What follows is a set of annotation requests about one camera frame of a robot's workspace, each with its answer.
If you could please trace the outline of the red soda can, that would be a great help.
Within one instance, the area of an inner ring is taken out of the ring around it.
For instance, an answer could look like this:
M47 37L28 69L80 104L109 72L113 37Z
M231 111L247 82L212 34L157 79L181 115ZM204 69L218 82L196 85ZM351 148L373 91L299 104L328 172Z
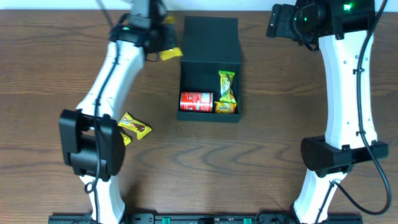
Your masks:
M182 92L180 95L182 111L211 113L213 109L213 93Z

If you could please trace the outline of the green yellow snack packet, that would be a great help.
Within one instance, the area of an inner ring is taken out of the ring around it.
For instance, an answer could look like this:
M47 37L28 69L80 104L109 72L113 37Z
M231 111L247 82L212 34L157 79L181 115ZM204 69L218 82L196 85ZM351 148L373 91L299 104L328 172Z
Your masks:
M235 73L219 70L218 74L220 76L220 96L221 96L220 101L223 103L236 104L236 99L232 91L232 84Z

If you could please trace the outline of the yellow chocolate cake packet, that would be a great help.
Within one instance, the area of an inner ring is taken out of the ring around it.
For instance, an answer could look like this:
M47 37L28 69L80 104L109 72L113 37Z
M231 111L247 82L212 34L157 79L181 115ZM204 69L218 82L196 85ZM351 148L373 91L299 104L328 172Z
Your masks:
M150 126L142 123L139 120L136 120L128 112L126 112L122 116L122 118L118 122L118 125L122 128L126 128L130 131L135 132L138 140L141 140L142 138L144 138L146 135L148 135L152 131L152 128Z
M131 142L132 139L130 136L128 136L127 134L125 134L124 132L121 131L121 136L123 137L123 142L125 146L128 146Z

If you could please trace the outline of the yellow almond biscuit packet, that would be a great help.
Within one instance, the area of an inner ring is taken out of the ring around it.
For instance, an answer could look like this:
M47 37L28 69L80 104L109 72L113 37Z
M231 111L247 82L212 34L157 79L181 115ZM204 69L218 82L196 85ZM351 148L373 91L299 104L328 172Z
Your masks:
M215 102L215 113L216 114L235 114L236 103L227 102Z

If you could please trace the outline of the plain yellow snack packet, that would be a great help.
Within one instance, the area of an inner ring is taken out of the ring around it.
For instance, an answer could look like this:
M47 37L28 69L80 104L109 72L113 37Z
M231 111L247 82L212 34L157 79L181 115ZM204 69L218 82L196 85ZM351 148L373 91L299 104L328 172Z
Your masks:
M160 52L161 60L169 60L174 57L181 57L182 55L183 53L179 47L174 47Z

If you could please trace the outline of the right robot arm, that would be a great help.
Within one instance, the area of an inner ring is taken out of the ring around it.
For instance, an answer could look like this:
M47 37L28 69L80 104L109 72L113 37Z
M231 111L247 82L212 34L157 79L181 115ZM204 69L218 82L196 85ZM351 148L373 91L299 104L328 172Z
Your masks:
M284 37L320 51L326 73L328 119L324 135L300 145L305 180L286 223L361 223L354 215L330 215L328 207L354 165L388 155L371 112L369 59L382 13L373 0L299 0L275 4L267 36Z

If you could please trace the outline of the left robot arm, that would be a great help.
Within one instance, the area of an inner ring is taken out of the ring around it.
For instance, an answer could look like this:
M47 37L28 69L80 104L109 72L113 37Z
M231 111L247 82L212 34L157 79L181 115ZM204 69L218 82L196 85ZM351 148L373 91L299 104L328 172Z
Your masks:
M134 1L128 13L110 23L107 53L96 80L74 110L59 119L64 163L85 185L92 213L52 215L49 223L122 223L125 203L119 171L126 147L118 121L129 90L149 54L177 46L162 0Z

